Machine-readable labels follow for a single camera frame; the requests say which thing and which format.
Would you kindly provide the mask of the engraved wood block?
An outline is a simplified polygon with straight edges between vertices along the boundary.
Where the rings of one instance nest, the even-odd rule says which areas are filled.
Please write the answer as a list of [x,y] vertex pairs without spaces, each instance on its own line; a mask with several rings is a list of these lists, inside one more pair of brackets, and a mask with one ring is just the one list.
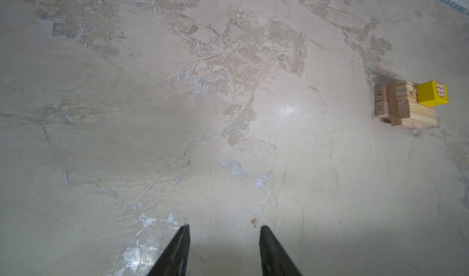
[[381,100],[375,102],[375,117],[383,122],[390,123],[390,106],[389,101]]

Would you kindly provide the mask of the yellow window toy cube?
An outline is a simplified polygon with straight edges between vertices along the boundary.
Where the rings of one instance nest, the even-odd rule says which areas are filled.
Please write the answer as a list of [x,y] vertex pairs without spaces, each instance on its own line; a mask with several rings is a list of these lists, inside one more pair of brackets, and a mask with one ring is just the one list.
[[418,85],[417,98],[419,104],[429,107],[449,103],[447,86],[436,81]]

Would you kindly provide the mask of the plain wood block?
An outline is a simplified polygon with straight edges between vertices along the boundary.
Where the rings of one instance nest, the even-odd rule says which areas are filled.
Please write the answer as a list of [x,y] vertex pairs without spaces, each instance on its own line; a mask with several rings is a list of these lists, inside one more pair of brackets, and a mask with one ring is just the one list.
[[388,90],[385,85],[376,85],[374,88],[374,101],[389,101]]
[[389,100],[389,108],[390,108],[390,121],[392,126],[401,126],[402,121],[399,118],[398,113],[398,99],[396,96],[396,86],[399,84],[404,84],[403,80],[392,80],[387,84],[388,90],[388,100]]
[[401,122],[401,126],[407,129],[416,129],[416,130],[423,129],[423,125],[420,123],[414,123],[409,120],[400,120],[400,122]]

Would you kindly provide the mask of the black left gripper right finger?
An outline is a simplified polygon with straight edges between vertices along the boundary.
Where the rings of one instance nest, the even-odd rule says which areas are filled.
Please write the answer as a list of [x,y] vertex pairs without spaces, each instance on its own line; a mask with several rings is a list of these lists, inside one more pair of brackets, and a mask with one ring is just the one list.
[[267,225],[261,227],[259,246],[263,276],[302,276]]

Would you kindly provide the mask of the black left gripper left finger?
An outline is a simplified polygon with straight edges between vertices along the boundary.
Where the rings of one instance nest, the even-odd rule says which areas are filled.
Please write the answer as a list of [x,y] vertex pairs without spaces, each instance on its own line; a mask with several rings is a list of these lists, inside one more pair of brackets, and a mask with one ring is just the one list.
[[185,276],[191,243],[189,224],[179,228],[148,276]]

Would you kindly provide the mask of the patterned wood block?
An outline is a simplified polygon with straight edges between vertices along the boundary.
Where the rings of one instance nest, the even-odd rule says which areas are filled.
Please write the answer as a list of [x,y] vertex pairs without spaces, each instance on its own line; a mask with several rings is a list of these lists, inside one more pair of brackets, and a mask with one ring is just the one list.
[[418,84],[415,82],[411,82],[409,80],[396,80],[394,85],[395,92],[396,92],[396,99],[398,101],[404,99],[414,99],[415,101],[418,100],[417,94],[417,86]]

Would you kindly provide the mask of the light wood block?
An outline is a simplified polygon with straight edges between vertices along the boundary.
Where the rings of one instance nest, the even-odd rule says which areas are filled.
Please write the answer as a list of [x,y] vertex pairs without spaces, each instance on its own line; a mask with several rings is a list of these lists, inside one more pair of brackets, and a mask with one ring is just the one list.
[[437,124],[437,115],[433,107],[419,104],[415,99],[398,101],[398,116],[402,120],[434,126]]

